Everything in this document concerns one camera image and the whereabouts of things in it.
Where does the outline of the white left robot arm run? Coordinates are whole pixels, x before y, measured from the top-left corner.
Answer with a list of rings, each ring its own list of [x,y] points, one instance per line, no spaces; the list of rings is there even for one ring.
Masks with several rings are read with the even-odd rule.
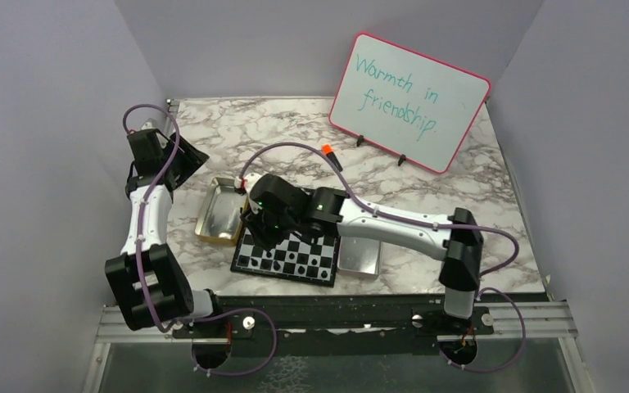
[[[129,233],[120,255],[105,263],[105,275],[127,326],[137,331],[157,322],[193,318],[203,335],[224,328],[215,293],[194,291],[167,243],[174,191],[208,159],[184,138],[159,129],[127,137],[133,163],[125,186],[132,204]]]

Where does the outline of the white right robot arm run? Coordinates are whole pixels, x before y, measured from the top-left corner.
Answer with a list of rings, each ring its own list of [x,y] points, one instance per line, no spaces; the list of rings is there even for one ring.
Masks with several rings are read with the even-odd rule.
[[[484,238],[470,211],[430,215],[386,210],[350,191],[318,187],[307,192],[273,174],[248,174],[233,184],[247,198],[241,219],[257,246],[272,250],[295,233],[309,244],[325,236],[349,237],[417,251],[441,262],[442,327],[459,333],[472,323]]]

